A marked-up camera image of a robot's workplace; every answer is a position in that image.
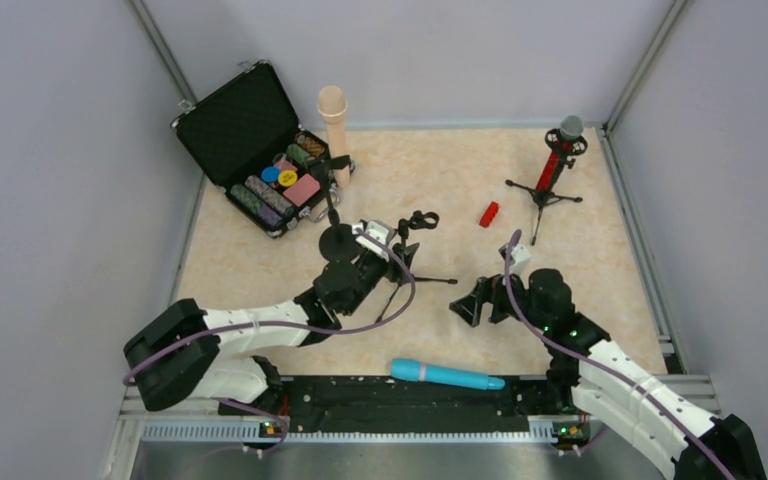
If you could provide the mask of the black tall tripod mic stand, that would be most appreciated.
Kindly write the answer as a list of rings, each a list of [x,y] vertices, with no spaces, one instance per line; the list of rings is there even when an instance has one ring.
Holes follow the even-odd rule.
[[[404,262],[408,269],[412,267],[414,257],[420,247],[419,242],[408,244],[410,232],[414,230],[433,230],[438,226],[439,220],[440,216],[436,212],[422,212],[420,210],[416,210],[409,218],[403,218],[398,221],[396,232],[399,236],[399,243],[394,246],[393,251],[399,256],[399,258]],[[385,278],[388,281],[394,283],[396,288],[389,296],[387,302],[382,308],[381,313],[375,319],[375,323],[380,323],[383,320],[387,309],[398,293],[398,290],[403,285],[409,283],[403,271],[394,263],[391,263],[388,266],[388,270],[385,273]]]

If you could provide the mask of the black round-base mic stand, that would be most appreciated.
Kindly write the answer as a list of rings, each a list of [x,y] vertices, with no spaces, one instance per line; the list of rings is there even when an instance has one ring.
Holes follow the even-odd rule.
[[[330,194],[330,171],[330,163],[325,156],[315,160],[311,167],[311,172],[319,182],[320,191],[326,199],[326,216],[329,221],[329,226],[319,238],[318,248],[320,254],[328,263],[351,262],[359,255],[359,246],[354,240],[352,227],[341,221],[339,213],[335,208]]]

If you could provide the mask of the light blue microphone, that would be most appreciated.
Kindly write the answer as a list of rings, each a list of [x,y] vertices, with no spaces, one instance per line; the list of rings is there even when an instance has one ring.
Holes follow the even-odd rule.
[[[425,382],[481,391],[498,391],[506,381],[491,375],[397,358],[391,362],[390,375],[398,380]]]

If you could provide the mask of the black shock-mount tripod stand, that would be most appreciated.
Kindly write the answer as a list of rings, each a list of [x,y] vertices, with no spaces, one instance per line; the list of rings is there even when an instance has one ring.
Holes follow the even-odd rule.
[[[538,232],[544,209],[561,201],[581,203],[580,196],[560,195],[554,191],[554,187],[565,169],[572,169],[576,158],[583,155],[588,149],[588,142],[582,132],[574,133],[563,128],[554,128],[546,132],[544,142],[550,150],[550,155],[544,165],[539,179],[534,187],[516,183],[510,179],[505,180],[508,187],[526,191],[532,202],[538,207],[537,220],[533,229],[530,244],[537,242]]]

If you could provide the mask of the beige microphone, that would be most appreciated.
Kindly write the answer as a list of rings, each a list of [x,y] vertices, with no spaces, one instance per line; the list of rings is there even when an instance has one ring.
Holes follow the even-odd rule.
[[[325,125],[331,169],[340,188],[350,185],[351,159],[345,121],[347,106],[345,95],[339,87],[329,85],[320,90],[317,110]]]

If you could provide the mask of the red glitter microphone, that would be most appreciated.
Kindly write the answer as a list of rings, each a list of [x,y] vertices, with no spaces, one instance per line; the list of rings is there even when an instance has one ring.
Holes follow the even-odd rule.
[[[550,155],[538,180],[538,191],[552,191],[563,170],[571,169],[576,157],[587,151],[588,143],[583,137],[583,131],[583,121],[576,115],[570,115],[558,127],[546,133],[544,141],[550,149]]]

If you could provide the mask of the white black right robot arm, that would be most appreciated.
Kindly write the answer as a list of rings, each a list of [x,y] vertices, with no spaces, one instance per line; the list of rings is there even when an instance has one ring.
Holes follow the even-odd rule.
[[[601,326],[578,311],[556,269],[528,279],[480,277],[449,308],[471,326],[485,305],[490,322],[526,325],[551,356],[546,379],[559,409],[595,416],[666,479],[763,479],[752,430],[734,414],[719,417],[675,392],[627,355]]]

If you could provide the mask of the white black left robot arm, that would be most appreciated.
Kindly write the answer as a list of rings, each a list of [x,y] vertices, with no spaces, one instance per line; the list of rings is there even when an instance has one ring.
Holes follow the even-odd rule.
[[[207,309],[193,298],[178,300],[126,342],[123,382],[151,412],[200,397],[274,411],[282,381],[260,350],[311,346],[383,326],[386,318],[346,329],[339,318],[353,314],[382,280],[413,287],[416,250],[365,247],[354,261],[328,264],[303,293],[270,306]]]

